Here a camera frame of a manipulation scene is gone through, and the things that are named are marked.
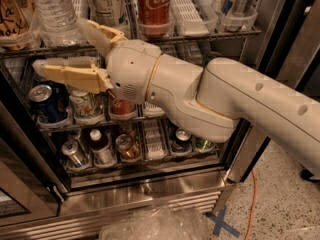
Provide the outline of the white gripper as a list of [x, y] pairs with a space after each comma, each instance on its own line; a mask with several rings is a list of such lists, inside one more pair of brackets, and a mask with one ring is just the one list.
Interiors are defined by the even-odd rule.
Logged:
[[35, 72], [47, 80], [93, 94], [113, 88], [117, 98], [142, 104], [161, 49], [142, 40], [127, 41], [122, 31], [91, 20], [78, 17], [76, 23], [102, 57], [109, 54], [107, 70], [98, 66], [95, 57], [81, 56], [35, 60]]

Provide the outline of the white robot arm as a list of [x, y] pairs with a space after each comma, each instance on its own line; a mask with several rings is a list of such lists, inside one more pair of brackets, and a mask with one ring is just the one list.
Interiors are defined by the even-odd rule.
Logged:
[[228, 141], [245, 119], [320, 177], [318, 101], [232, 59], [218, 57], [200, 67], [93, 21], [80, 18], [77, 26], [106, 59], [106, 68], [80, 60], [37, 60], [33, 68], [40, 76], [156, 105], [175, 125], [215, 143]]

